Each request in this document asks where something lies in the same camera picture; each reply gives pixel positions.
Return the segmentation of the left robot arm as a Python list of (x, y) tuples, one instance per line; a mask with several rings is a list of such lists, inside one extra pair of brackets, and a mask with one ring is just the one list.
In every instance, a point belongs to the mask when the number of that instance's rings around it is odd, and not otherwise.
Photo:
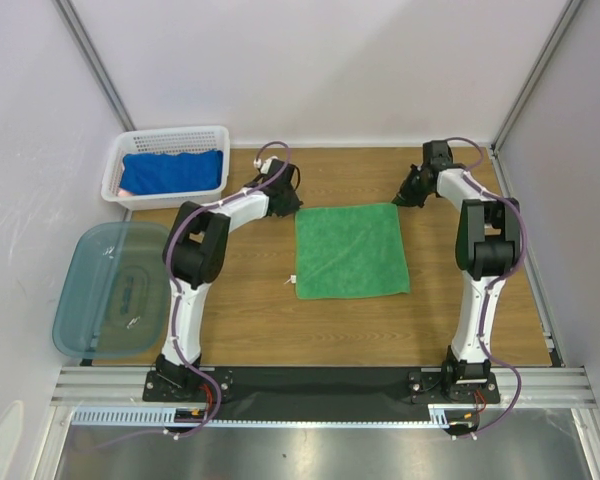
[(163, 251), (171, 287), (168, 333), (143, 399), (190, 401), (210, 381), (199, 371), (201, 326), (212, 283), (224, 265), (229, 234), (269, 216), (286, 217), (303, 202), (299, 168), (277, 157), (254, 162), (258, 174), (238, 192), (207, 204), (187, 201), (178, 210)]

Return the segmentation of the white perforated plastic basket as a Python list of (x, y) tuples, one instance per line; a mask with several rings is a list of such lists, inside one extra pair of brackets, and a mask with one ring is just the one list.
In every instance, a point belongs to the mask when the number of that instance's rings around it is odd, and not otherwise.
[[(185, 201), (198, 204), (220, 200), (227, 185), (230, 166), (229, 131), (220, 125), (185, 126), (175, 128), (130, 131), (113, 142), (101, 182), (104, 201), (118, 203), (130, 211), (178, 208)], [(202, 153), (217, 150), (222, 153), (219, 186), (214, 189), (184, 193), (120, 196), (123, 158), (127, 154)]]

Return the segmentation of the green towel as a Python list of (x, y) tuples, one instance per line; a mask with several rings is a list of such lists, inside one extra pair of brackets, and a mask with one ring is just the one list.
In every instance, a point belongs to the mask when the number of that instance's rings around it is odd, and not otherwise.
[(295, 291), (301, 300), (411, 292), (397, 207), (319, 207), (295, 216)]

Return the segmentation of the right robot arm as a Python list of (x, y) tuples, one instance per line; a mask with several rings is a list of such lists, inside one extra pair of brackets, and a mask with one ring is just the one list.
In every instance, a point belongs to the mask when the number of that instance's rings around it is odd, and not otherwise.
[(471, 166), (456, 162), (453, 140), (422, 145), (423, 160), (410, 167), (393, 203), (422, 208), (434, 195), (459, 212), (455, 261), (463, 278), (462, 304), (433, 389), (448, 402), (466, 402), (495, 383), (491, 336), (497, 303), (506, 280), (524, 263), (526, 230), (518, 201), (490, 191), (474, 178)]

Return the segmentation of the blue towel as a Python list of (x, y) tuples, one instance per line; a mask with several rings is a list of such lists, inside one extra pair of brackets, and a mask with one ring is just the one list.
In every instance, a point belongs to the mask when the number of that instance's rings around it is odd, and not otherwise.
[(122, 164), (120, 188), (132, 195), (199, 192), (220, 186), (223, 153), (127, 154)]

